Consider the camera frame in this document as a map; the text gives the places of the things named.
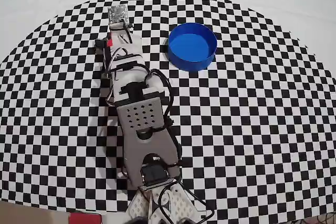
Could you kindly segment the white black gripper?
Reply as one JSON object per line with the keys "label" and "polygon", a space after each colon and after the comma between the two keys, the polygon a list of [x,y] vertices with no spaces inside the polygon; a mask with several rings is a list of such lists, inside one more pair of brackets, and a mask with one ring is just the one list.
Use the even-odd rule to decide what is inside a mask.
{"label": "white black gripper", "polygon": [[106,41],[96,39],[94,43],[96,54],[104,53],[104,64],[132,60],[144,63],[141,37],[131,33],[130,28],[108,31]]}

